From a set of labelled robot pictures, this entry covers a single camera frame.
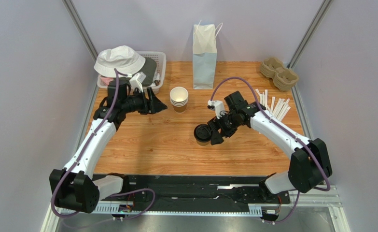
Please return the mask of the black coffee cup lid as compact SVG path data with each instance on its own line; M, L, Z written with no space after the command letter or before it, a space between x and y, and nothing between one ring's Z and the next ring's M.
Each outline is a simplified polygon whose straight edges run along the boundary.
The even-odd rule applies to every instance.
M210 127L207 124L199 124L194 129L194 137L198 142L209 142L211 140Z

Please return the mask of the white paper coffee cup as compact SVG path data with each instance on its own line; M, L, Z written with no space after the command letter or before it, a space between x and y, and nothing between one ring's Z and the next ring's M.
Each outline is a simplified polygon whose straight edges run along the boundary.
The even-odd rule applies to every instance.
M197 144L200 145L200 146L206 146L206 145L209 145L209 144L210 144L210 140L207 140L207 141L197 140L196 142L197 142Z

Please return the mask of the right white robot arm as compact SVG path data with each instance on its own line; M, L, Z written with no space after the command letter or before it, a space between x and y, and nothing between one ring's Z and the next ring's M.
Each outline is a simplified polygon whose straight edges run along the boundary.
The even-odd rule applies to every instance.
M194 137L200 145L218 145L234 135L238 127L247 126L276 144L290 159L289 169L261 180L261 197L289 190L307 193L321 182L326 183L324 191L330 189L328 178L332 175L332 167L323 140L298 134L275 119L263 105L248 103L239 91L228 95L224 101L229 107L227 111L222 101L208 102L208 108L216 115L206 124L196 126Z

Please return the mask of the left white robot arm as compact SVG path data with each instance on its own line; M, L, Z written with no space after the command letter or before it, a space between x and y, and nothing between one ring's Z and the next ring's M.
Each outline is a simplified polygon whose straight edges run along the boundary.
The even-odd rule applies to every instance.
M61 170L54 169L49 176L52 211L61 218L69 215L59 213L57 208L71 210L73 215L92 213L100 200L121 193L126 179L122 174L108 174L93 180L102 152L128 113L152 115L167 108L151 87L141 90L120 78L112 80L78 150Z

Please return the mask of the stack of paper cups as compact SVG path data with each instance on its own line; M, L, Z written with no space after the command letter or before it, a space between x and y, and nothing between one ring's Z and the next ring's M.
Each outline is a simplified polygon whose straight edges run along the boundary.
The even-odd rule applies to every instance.
M186 110L189 93L183 87L175 87L170 91L170 102L176 113L183 113Z

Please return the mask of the olive green cloth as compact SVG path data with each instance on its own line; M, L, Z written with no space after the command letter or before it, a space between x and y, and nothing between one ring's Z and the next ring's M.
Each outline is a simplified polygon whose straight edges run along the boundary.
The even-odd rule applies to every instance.
M143 87L148 87L153 83L154 75L156 73L157 63L152 58L145 58L145 63L143 67L138 71L138 73L143 73L146 75L144 80L141 81Z

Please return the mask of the white plastic basket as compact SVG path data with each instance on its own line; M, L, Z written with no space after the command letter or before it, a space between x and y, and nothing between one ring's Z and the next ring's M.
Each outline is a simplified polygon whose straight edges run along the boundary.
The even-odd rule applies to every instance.
M166 54L159 51L137 51L138 54L145 58L151 58L156 62L156 73L153 83L150 85L154 94L159 93L165 79L166 73Z

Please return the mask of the pink cloth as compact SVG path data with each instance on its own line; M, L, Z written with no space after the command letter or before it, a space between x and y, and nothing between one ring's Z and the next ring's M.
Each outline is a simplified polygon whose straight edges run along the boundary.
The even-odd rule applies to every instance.
M113 81L114 78L112 77L105 77L105 76L100 76L100 81L102 83L102 86L107 87L111 81Z

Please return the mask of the white bucket hat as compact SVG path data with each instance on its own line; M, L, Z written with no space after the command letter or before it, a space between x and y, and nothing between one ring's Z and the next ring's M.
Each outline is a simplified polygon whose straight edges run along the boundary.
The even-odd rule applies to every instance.
M137 73L146 59L129 46L122 45L99 53L95 71L104 77L116 77L115 69L123 76Z

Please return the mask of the bundle of wrapped straws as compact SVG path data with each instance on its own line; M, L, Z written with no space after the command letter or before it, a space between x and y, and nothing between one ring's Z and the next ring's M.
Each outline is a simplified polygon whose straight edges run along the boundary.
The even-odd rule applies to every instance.
M285 116L291 109L290 99L276 98L268 96L268 90L260 92L259 89L255 89L259 103L262 104L278 121L282 122Z

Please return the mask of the white paper bag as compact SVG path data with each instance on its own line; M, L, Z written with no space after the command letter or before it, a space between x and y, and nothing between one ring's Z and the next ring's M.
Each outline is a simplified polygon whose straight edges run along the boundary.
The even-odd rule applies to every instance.
M223 23L193 25L193 89L212 89L217 63L217 35Z

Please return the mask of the cardboard cup carrier stack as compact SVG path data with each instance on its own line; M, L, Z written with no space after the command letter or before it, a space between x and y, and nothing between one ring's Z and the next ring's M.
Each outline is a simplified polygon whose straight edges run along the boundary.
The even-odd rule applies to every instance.
M263 60L260 72L267 79L271 79L274 86L280 91L291 90L299 80L299 76L293 70L287 68L282 61L275 57Z

